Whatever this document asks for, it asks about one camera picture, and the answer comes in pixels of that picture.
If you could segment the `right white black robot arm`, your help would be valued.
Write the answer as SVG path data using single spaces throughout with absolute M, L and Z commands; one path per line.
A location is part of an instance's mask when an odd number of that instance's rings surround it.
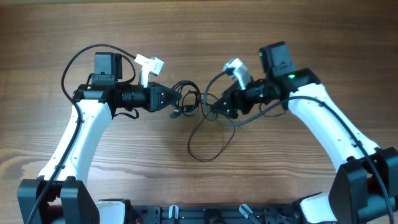
M 397 210 L 397 150 L 383 149 L 366 137 L 337 107 L 320 79 L 308 68 L 298 69 L 285 42 L 259 50 L 265 78 L 254 80 L 247 66 L 232 58 L 223 73 L 234 83 L 210 111 L 239 126 L 239 114 L 257 104 L 277 106 L 296 115 L 331 159 L 336 176 L 327 193 L 272 205 L 265 221 L 287 223 L 367 223 Z

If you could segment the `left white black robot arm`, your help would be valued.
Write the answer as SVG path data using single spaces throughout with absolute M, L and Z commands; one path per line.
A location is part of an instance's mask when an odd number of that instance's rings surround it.
M 139 108 L 160 111 L 181 94 L 150 82 L 164 62 L 122 52 L 95 53 L 94 72 L 69 97 L 72 113 L 67 128 L 36 179 L 22 180 L 17 199 L 24 223 L 142 223 L 130 200 L 94 202 L 86 183 L 99 141 L 123 108 L 130 116 Z

